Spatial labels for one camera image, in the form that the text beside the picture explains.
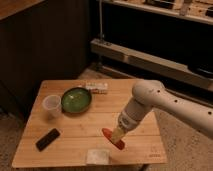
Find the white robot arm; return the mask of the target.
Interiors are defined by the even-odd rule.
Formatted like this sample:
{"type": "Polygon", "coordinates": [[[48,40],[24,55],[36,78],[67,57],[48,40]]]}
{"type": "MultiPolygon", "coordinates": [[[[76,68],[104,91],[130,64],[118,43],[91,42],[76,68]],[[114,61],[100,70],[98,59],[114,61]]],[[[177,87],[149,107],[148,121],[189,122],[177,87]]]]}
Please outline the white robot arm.
{"type": "Polygon", "coordinates": [[[132,97],[118,117],[118,126],[110,140],[117,143],[134,130],[153,109],[168,112],[202,134],[213,139],[213,108],[169,93],[157,80],[139,80],[132,87],[132,97]]]}

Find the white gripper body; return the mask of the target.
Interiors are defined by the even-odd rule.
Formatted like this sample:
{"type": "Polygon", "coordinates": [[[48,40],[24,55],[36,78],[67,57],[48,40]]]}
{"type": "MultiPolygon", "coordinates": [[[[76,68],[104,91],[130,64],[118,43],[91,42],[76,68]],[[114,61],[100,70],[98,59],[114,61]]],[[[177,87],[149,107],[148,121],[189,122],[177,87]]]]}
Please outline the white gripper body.
{"type": "Polygon", "coordinates": [[[139,125],[139,121],[135,121],[125,112],[121,112],[118,117],[118,125],[124,131],[132,131],[139,125]]]}

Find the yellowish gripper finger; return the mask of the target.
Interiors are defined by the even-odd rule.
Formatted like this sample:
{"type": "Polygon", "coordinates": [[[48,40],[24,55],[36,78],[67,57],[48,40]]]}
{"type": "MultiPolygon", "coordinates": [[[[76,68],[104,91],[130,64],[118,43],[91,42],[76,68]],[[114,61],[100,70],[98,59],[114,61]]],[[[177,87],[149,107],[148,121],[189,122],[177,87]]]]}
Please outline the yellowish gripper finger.
{"type": "Polygon", "coordinates": [[[125,135],[127,134],[127,130],[122,127],[116,127],[111,135],[111,141],[113,143],[119,142],[125,135]]]}

